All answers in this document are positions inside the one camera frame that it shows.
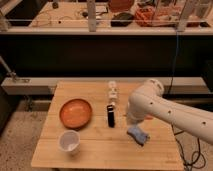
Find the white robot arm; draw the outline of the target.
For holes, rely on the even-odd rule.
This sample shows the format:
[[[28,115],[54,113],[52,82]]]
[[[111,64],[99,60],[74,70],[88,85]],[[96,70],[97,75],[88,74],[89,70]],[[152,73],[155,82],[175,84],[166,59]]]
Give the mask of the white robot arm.
[[[136,126],[150,114],[213,145],[213,112],[166,100],[163,93],[157,79],[148,79],[133,90],[126,108],[127,124]]]

